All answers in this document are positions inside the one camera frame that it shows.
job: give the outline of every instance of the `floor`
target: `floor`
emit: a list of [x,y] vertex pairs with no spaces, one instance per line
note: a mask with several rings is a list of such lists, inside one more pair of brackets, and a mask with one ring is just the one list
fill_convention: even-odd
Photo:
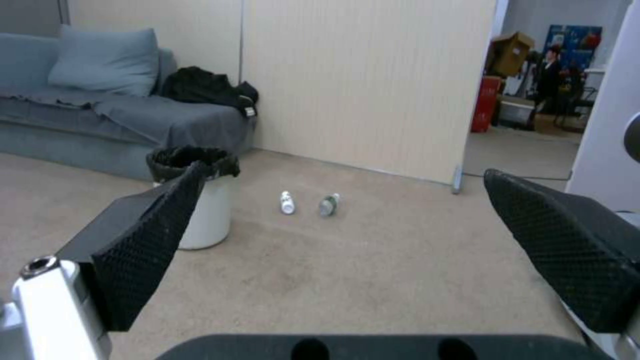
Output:
[[[558,299],[493,212],[479,178],[440,184],[266,151],[241,159],[229,237],[178,251],[112,359],[203,334],[526,333],[579,340]],[[0,154],[0,296],[114,198],[150,184]],[[278,211],[282,190],[297,204]],[[338,213],[317,203],[338,192]]]
[[582,135],[558,131],[544,135],[507,127],[471,133],[465,150],[464,172],[481,175],[497,168],[518,176],[566,180]]

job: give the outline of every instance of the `person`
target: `person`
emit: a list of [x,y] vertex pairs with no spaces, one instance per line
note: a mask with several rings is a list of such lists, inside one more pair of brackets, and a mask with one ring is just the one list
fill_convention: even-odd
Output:
[[558,91],[560,88],[560,70],[562,66],[559,61],[560,47],[552,46],[547,51],[546,63],[540,72],[538,80],[538,94],[536,96],[536,107],[544,102],[542,112],[550,112],[555,108]]

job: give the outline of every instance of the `plastic bottle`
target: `plastic bottle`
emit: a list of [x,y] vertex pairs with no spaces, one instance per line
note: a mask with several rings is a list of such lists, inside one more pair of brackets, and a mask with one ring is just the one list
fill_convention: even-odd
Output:
[[285,215],[291,215],[296,211],[296,205],[289,192],[282,192],[280,196],[280,210]]
[[335,211],[338,209],[338,202],[340,202],[340,194],[334,193],[333,195],[325,197],[320,202],[320,216],[330,217],[335,214]]

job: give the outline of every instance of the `red trash bin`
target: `red trash bin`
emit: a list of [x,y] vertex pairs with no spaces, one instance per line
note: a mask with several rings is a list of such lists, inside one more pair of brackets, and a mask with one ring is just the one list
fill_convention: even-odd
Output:
[[471,132],[484,133],[489,129],[495,104],[498,101],[498,91],[502,85],[502,78],[497,76],[484,76],[480,84],[480,92],[474,111],[474,119],[471,122]]

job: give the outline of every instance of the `gray sofa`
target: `gray sofa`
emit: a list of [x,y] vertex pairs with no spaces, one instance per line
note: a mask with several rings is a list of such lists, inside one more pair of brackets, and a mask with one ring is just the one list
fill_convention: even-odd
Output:
[[149,97],[48,86],[57,54],[57,39],[0,34],[0,152],[151,179],[145,156],[158,147],[220,147],[239,154],[252,146],[255,118],[228,106],[155,95],[176,70],[170,51],[161,50]]

